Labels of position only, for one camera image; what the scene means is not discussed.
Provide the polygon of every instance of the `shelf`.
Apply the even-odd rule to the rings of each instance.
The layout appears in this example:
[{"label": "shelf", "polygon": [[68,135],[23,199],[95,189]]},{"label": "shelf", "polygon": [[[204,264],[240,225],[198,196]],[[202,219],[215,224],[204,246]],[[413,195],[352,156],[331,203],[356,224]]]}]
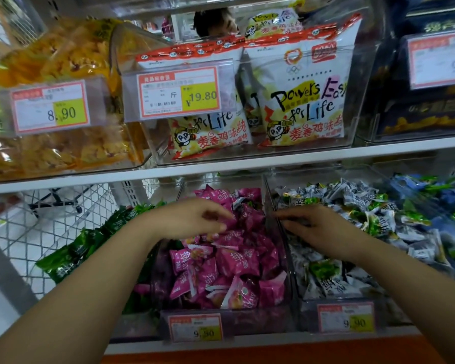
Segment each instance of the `shelf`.
[{"label": "shelf", "polygon": [[419,330],[414,326],[390,327],[383,333],[353,333],[353,334],[311,334],[308,332],[289,332],[289,333],[273,333],[259,334],[248,336],[236,336],[234,340],[203,342],[203,343],[178,343],[166,345],[163,341],[150,342],[135,342],[128,344],[110,344],[108,345],[105,355],[118,354],[138,354],[149,352],[170,352],[170,351],[186,351],[186,350],[207,350],[207,349],[233,349],[247,348],[256,346],[274,346],[274,345],[290,345],[304,344],[327,341],[341,340],[360,340],[366,338],[378,337],[398,337],[418,335]]},{"label": "shelf", "polygon": [[181,177],[207,172],[253,170],[278,166],[314,164],[328,161],[367,158],[403,153],[422,152],[444,148],[455,148],[455,137],[421,140],[408,143],[393,143],[379,146],[360,146],[306,153],[285,154],[267,157],[243,158],[230,161],[203,162],[199,164],[174,165],[136,170],[116,170],[88,175],[67,175],[37,180],[0,183],[0,194],[27,190],[62,188],[65,186],[115,183],[117,181],[140,180],[159,177]]}]

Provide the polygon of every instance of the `barcode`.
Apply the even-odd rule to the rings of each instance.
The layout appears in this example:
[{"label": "barcode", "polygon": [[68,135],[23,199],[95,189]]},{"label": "barcode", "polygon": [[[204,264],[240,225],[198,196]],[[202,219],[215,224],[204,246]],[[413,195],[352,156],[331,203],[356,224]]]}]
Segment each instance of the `barcode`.
[{"label": "barcode", "polygon": [[167,102],[157,102],[157,103],[150,103],[150,107],[164,107],[164,106],[173,106],[175,105],[175,101],[167,101]]}]

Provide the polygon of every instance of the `left hand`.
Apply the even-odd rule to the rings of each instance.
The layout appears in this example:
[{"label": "left hand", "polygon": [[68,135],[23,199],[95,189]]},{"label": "left hand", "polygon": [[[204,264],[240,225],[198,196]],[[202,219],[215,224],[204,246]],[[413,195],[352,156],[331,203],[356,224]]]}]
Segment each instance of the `left hand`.
[{"label": "left hand", "polygon": [[226,208],[203,198],[188,198],[151,210],[142,216],[160,239],[185,239],[226,230],[222,218],[232,218]]}]

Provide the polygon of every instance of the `right hand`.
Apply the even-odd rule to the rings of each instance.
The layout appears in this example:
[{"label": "right hand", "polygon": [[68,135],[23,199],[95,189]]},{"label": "right hand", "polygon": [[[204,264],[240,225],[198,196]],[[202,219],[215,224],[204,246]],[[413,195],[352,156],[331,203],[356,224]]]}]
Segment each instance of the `right hand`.
[{"label": "right hand", "polygon": [[[358,264],[368,242],[376,242],[373,238],[359,230],[349,221],[321,204],[298,206],[279,210],[275,215],[283,220],[281,223],[295,235],[313,246],[318,252],[330,258]],[[288,218],[304,218],[310,227],[287,220]]]}]

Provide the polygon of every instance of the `finger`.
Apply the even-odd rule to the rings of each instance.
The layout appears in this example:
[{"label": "finger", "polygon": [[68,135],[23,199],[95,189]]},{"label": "finger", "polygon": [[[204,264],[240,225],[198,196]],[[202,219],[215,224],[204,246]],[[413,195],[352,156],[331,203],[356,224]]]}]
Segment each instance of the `finger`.
[{"label": "finger", "polygon": [[314,232],[311,227],[303,226],[302,224],[295,221],[281,221],[281,224],[290,232],[293,232],[295,235],[300,236],[307,243],[312,245],[312,240],[314,238]]},{"label": "finger", "polygon": [[275,212],[275,216],[285,220],[291,217],[304,218],[313,222],[315,214],[319,211],[318,204],[309,204],[306,206],[290,207]]},{"label": "finger", "polygon": [[199,222],[199,229],[199,234],[219,234],[226,231],[227,226],[222,222],[202,219],[202,221]]},{"label": "finger", "polygon": [[217,214],[219,217],[224,217],[227,219],[234,218],[234,214],[224,208],[222,205],[208,199],[199,199],[201,202],[200,212],[201,214]]}]

